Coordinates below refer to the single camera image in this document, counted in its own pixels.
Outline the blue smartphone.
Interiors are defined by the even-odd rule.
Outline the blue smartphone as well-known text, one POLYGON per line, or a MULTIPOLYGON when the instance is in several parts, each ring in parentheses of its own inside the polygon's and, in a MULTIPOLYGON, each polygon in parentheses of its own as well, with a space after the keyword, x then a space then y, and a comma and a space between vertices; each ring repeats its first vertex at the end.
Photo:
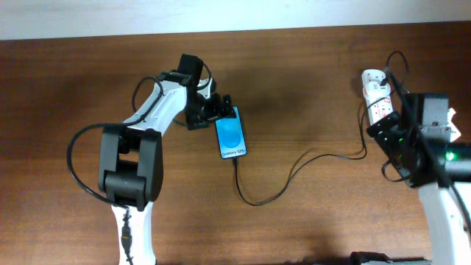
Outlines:
POLYGON ((216 134, 222 159, 232 159, 247 154, 244 130, 238 107, 234 106, 235 118, 216 121, 216 134))

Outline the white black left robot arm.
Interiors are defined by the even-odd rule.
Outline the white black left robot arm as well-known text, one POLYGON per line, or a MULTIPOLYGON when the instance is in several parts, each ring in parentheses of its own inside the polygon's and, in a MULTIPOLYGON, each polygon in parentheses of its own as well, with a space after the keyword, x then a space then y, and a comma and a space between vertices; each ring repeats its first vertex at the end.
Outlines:
POLYGON ((201 78, 202 59, 182 54, 175 70, 151 77, 154 88, 133 115, 103 127, 98 188, 118 226, 120 264, 156 264, 152 208, 163 185, 163 136, 183 113, 188 130, 236 117, 230 96, 216 92, 212 77, 201 78))

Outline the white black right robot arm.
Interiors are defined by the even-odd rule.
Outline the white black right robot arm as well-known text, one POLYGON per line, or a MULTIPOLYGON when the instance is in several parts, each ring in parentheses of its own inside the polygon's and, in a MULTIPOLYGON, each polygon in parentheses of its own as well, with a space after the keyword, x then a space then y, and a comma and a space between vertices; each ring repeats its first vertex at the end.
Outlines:
POLYGON ((470 144, 459 143, 444 94, 407 93, 402 110, 367 129, 399 181, 417 190, 433 264, 470 263, 470 144))

